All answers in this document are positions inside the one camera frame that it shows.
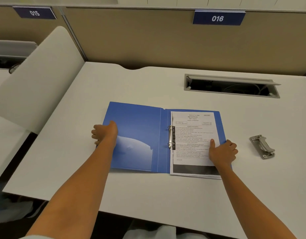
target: printed document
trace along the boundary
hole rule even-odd
[[[210,140],[219,146],[213,112],[171,112],[175,150],[171,149],[171,174],[220,178],[208,157]]]

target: dark floor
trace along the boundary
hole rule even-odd
[[[13,160],[10,162],[2,176],[0,177],[0,182],[6,182],[10,179],[11,175],[16,170],[17,166],[23,159],[24,155],[30,148],[31,144],[36,139],[37,135],[31,133],[27,140],[24,142],[23,146],[19,149]],[[4,194],[6,197],[10,198],[13,202],[17,201],[19,196],[12,195],[12,194]],[[38,201],[37,199],[22,197],[22,200],[34,200]],[[30,229],[32,224],[38,218],[40,213],[38,213],[33,218],[23,218],[17,221],[11,221],[6,223],[0,223],[0,239],[18,239],[24,237],[27,231]],[[122,239],[124,234],[126,233],[127,229],[129,228],[133,218],[125,217],[110,213],[99,212],[93,233],[91,235],[91,239]],[[188,230],[185,228],[177,228],[177,232],[185,233],[185,232],[196,232],[193,230]],[[224,237],[215,234],[207,233],[207,236],[211,239],[229,239],[231,237]]]

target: white tabletop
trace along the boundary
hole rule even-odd
[[[6,69],[0,69],[0,85],[9,77]],[[29,135],[26,129],[0,117],[0,176]]]
[[[184,74],[273,79],[280,99],[184,91]],[[221,113],[238,145],[233,169],[298,238],[306,238],[306,77],[87,62],[4,191],[49,200],[95,149],[94,124],[110,101]],[[267,137],[276,157],[262,160],[249,138]],[[114,170],[101,211],[246,238],[221,180]]]

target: number sign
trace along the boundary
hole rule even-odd
[[[195,10],[193,24],[240,25],[245,11]]]
[[[57,19],[51,7],[13,7],[21,18]]]

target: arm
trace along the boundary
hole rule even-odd
[[[237,145],[227,140],[215,148],[212,139],[209,158],[218,169],[229,200],[248,239],[296,239],[276,217],[238,178],[231,162],[238,153]]]
[[[58,189],[29,235],[54,239],[89,239],[98,214],[104,186],[110,170],[118,129],[95,125],[92,138],[98,147],[85,163]]]

